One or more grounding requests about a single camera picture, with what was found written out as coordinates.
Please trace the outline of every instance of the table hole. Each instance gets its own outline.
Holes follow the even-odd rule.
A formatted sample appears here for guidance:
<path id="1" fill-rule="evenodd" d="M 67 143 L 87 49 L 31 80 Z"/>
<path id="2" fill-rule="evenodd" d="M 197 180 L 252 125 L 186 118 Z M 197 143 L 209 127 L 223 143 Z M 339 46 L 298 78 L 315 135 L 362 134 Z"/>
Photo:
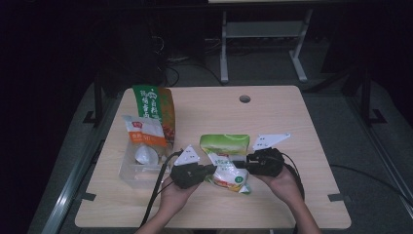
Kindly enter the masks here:
<path id="1" fill-rule="evenodd" d="M 249 103 L 250 101 L 251 101 L 251 97 L 249 97 L 249 96 L 240 96 L 240 102 Z"/>

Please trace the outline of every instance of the hand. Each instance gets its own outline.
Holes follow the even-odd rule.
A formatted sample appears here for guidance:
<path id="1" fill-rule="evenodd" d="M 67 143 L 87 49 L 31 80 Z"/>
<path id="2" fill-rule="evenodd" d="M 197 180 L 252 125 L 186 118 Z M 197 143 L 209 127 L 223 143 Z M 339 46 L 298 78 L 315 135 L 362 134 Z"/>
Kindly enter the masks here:
<path id="1" fill-rule="evenodd" d="M 307 205 L 304 203 L 294 175 L 285 167 L 277 177 L 256 175 L 264 181 L 273 193 L 290 208 L 298 226 L 299 234 L 321 233 Z"/>
<path id="2" fill-rule="evenodd" d="M 161 192 L 161 206 L 159 211 L 169 215 L 175 215 L 185 206 L 188 198 L 197 190 L 200 183 L 187 189 L 182 189 L 171 182 L 172 179 L 167 177 L 162 183 L 163 190 Z"/>
<path id="3" fill-rule="evenodd" d="M 277 177 L 263 175 L 256 175 L 256 177 L 264 181 L 273 193 L 286 204 L 303 201 L 294 175 L 285 166 L 282 167 L 282 171 Z"/>
<path id="4" fill-rule="evenodd" d="M 159 233 L 168 224 L 170 219 L 182 210 L 188 198 L 197 190 L 198 186 L 200 186 L 200 183 L 187 189 L 182 189 L 174 184 L 170 177 L 167 177 L 162 183 L 160 208 L 151 219 L 136 231 L 136 234 Z"/>

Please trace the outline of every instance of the white object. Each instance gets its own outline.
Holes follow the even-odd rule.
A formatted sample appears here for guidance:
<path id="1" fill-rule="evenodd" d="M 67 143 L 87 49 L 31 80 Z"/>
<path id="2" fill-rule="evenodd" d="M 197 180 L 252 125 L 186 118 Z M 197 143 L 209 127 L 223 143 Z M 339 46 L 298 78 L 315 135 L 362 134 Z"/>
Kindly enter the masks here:
<path id="1" fill-rule="evenodd" d="M 179 155 L 176 161 L 173 163 L 175 166 L 185 165 L 200 162 L 200 156 L 195 152 L 192 145 L 188 145 L 186 149 Z"/>
<path id="2" fill-rule="evenodd" d="M 291 134 L 285 133 L 282 135 L 258 135 L 257 140 L 254 145 L 252 145 L 253 150 L 269 148 L 279 143 L 287 138 L 291 137 Z"/>
<path id="3" fill-rule="evenodd" d="M 155 149 L 145 144 L 140 145 L 137 148 L 134 158 L 137 162 L 143 165 L 158 165 L 159 162 L 158 154 Z"/>

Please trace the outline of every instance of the metal stand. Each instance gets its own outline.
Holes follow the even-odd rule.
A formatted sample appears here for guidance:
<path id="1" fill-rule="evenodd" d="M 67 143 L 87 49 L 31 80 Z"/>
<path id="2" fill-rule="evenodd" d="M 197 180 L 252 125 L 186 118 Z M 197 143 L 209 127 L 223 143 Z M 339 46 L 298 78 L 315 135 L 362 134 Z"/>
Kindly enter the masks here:
<path id="1" fill-rule="evenodd" d="M 365 70 L 365 74 L 361 84 L 361 117 L 364 123 L 371 127 L 372 124 L 385 124 L 386 119 L 378 109 L 373 109 L 373 113 L 376 118 L 370 118 L 370 94 L 371 94 L 371 77 L 368 70 Z"/>
<path id="2" fill-rule="evenodd" d="M 94 77 L 94 112 L 89 111 L 83 123 L 94 124 L 97 127 L 103 116 L 102 108 L 102 86 L 100 84 L 99 74 Z"/>
<path id="3" fill-rule="evenodd" d="M 305 83 L 307 76 L 301 65 L 299 55 L 309 27 L 313 9 L 307 11 L 304 20 L 297 21 L 254 21 L 228 22 L 227 13 L 222 14 L 222 48 L 220 56 L 221 82 L 228 83 L 227 38 L 247 37 L 297 37 L 298 43 L 290 51 L 291 61 L 294 64 L 298 79 Z"/>

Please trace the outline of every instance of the metal frame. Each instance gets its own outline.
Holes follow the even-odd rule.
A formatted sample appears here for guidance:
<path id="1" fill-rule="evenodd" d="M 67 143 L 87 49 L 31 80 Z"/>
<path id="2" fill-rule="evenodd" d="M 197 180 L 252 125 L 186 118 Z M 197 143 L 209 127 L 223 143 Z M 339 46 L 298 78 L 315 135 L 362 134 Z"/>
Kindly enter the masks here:
<path id="1" fill-rule="evenodd" d="M 109 132 L 113 117 L 115 116 L 117 110 L 115 102 L 116 100 L 112 98 L 107 100 L 105 106 L 106 111 L 98 120 L 99 126 L 97 127 L 94 125 L 92 128 L 92 131 L 87 139 L 88 144 L 83 149 L 82 154 L 77 158 L 69 178 L 57 198 L 55 207 L 43 227 L 42 234 L 58 233 L 62 222 L 70 209 L 72 201 L 76 196 L 77 189 L 90 167 L 94 153 L 101 146 L 101 140 L 106 138 Z"/>
<path id="2" fill-rule="evenodd" d="M 221 83 L 228 83 L 228 62 L 227 62 L 227 38 L 246 38 L 246 37 L 297 37 L 298 42 L 295 49 L 289 51 L 291 61 L 300 82 L 306 83 L 307 76 L 299 59 L 301 48 L 304 44 L 304 39 L 310 24 L 310 19 L 313 14 L 313 9 L 309 9 L 304 20 L 300 21 L 273 21 L 273 22 L 228 22 L 227 13 L 222 14 L 222 39 L 221 39 L 221 55 L 220 55 L 220 73 Z M 248 32 L 248 29 L 253 26 L 261 27 L 260 30 Z"/>

